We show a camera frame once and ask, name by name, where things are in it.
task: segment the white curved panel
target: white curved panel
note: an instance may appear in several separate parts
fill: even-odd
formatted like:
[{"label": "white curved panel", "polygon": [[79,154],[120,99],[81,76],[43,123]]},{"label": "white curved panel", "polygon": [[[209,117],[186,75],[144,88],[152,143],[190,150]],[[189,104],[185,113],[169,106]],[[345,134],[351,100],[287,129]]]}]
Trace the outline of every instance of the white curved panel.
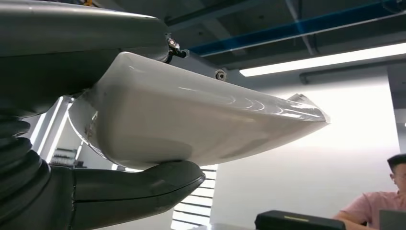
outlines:
[{"label": "white curved panel", "polygon": [[232,161],[327,124],[302,95],[284,100],[128,52],[75,100],[69,118],[95,151],[135,169]]}]

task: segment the ceiling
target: ceiling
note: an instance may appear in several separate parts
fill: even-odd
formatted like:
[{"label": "ceiling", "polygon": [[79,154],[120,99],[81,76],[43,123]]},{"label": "ceiling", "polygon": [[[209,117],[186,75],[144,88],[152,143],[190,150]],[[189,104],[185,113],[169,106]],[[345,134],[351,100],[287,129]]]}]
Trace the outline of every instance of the ceiling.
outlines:
[{"label": "ceiling", "polygon": [[406,0],[93,2],[104,8],[160,18],[169,26],[182,49],[190,49],[227,69],[243,69],[406,40],[406,32],[403,31],[406,15],[399,13],[406,8]]}]

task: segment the fluorescent light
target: fluorescent light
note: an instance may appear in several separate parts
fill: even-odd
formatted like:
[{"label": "fluorescent light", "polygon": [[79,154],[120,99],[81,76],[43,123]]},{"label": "fluorescent light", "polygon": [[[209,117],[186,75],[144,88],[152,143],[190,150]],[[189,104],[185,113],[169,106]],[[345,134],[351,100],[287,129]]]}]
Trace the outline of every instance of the fluorescent light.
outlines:
[{"label": "fluorescent light", "polygon": [[285,63],[255,67],[250,69],[242,69],[240,73],[246,77],[279,73],[291,70],[306,69],[320,66],[328,66],[352,61],[361,61],[373,58],[383,58],[393,55],[405,54],[406,43],[382,46],[371,49],[364,49],[342,54],[334,54],[323,57],[314,57],[298,61],[290,61]]},{"label": "fluorescent light", "polygon": [[43,137],[43,139],[42,139],[42,141],[41,141],[41,144],[39,145],[39,148],[38,148],[38,151],[37,151],[38,155],[41,154],[42,148],[43,148],[44,145],[45,145],[45,142],[46,142],[46,139],[47,139],[47,137],[48,137],[48,134],[49,134],[49,132],[51,131],[52,125],[54,124],[54,120],[55,120],[56,114],[58,113],[59,107],[60,107],[61,104],[62,104],[62,99],[63,99],[63,97],[60,97],[60,98],[58,99],[58,102],[57,102],[57,104],[56,104],[54,113],[52,114],[52,117],[51,117],[51,120],[49,121],[48,127],[47,127],[46,130],[45,130],[45,134],[44,134],[44,137]]},{"label": "fluorescent light", "polygon": [[61,138],[61,134],[62,134],[62,131],[63,131],[64,127],[65,127],[66,120],[68,119],[68,110],[69,110],[69,108],[70,108],[71,105],[72,105],[72,104],[70,104],[70,103],[68,104],[68,107],[67,107],[67,109],[66,109],[66,111],[65,111],[65,114],[64,114],[64,116],[63,116],[63,118],[62,118],[62,121],[61,121],[61,123],[59,124],[58,130],[56,131],[55,138],[54,138],[54,140],[52,141],[51,148],[49,149],[48,155],[46,156],[46,160],[45,160],[45,161],[46,161],[47,163],[51,162],[52,156],[54,155],[54,152],[55,152],[55,149],[56,149],[56,145],[58,144],[59,139]]},{"label": "fluorescent light", "polygon": [[76,151],[75,160],[78,160],[78,159],[79,159],[80,152],[82,151],[82,146],[83,146],[83,141],[80,143],[80,145],[79,145],[79,147],[78,147],[78,150]]},{"label": "fluorescent light", "polygon": [[33,133],[31,134],[31,137],[30,137],[30,141],[31,141],[32,145],[34,145],[34,143],[35,143],[35,141],[36,141],[36,139],[38,137],[38,133],[39,133],[39,130],[41,129],[41,127],[42,127],[42,124],[44,123],[45,116],[46,116],[46,113],[41,114],[41,116],[38,119],[37,124],[35,125],[34,131],[33,131]]}]

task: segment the blue ceiling pipe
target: blue ceiling pipe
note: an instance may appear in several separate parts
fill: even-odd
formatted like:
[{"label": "blue ceiling pipe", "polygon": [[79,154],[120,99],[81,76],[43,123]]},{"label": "blue ceiling pipe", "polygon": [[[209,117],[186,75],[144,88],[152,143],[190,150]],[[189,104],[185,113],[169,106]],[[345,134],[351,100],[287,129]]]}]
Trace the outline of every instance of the blue ceiling pipe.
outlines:
[{"label": "blue ceiling pipe", "polygon": [[381,0],[376,3],[301,20],[292,24],[272,27],[222,41],[191,47],[189,50],[202,57],[206,57],[361,23],[368,23],[403,14],[403,12],[400,12],[397,8],[397,4],[397,0]]}]

